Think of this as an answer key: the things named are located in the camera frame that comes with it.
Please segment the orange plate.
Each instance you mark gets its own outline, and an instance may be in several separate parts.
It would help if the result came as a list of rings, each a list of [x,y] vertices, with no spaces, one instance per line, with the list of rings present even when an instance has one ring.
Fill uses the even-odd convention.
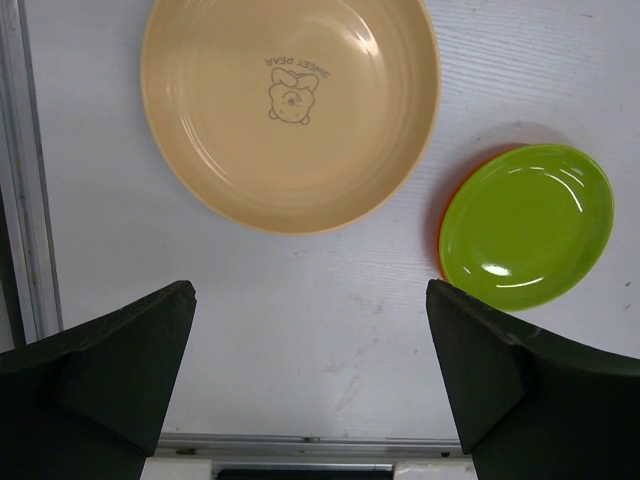
[[[437,266],[438,273],[443,280],[448,281],[448,277],[444,271],[444,267],[442,266],[441,255],[439,253],[440,234],[444,217],[446,216],[446,212],[452,200],[463,184],[482,166],[502,154],[525,146],[529,146],[529,143],[509,142],[490,145],[486,148],[474,151],[471,155],[466,157],[464,163],[453,170],[453,175],[444,183],[444,192],[436,196],[436,200],[440,200],[440,204],[435,209],[437,216],[430,222],[430,226],[433,227],[433,232],[428,236],[428,239],[433,241],[433,246],[430,248],[430,252],[434,256],[435,265]]]

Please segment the green plate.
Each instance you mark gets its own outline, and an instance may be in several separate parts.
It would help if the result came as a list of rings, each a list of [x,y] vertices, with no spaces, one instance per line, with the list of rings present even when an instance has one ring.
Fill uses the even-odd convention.
[[[500,310],[544,305],[594,267],[613,230],[603,168],[561,144],[507,150],[457,188],[438,229],[442,277]]]

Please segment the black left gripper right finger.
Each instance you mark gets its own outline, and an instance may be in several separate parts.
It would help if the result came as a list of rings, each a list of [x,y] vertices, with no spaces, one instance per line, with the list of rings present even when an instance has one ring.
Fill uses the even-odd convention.
[[[636,479],[639,362],[432,280],[426,312],[461,448],[480,479]]]

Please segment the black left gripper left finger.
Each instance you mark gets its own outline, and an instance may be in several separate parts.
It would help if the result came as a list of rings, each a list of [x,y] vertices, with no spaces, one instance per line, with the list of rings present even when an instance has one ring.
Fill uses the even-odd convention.
[[[189,281],[1,355],[4,479],[138,479],[196,310]]]

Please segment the beige plate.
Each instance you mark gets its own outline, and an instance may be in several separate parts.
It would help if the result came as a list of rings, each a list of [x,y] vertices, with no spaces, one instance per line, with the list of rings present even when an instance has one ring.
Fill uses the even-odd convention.
[[[441,68],[421,1],[157,1],[140,84],[155,143],[196,198],[300,235],[359,220],[410,177]]]

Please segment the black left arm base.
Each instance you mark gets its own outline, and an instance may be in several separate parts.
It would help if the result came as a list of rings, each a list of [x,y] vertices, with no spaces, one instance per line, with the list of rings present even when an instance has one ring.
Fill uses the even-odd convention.
[[[216,480],[393,480],[392,471],[310,469],[223,469]]]

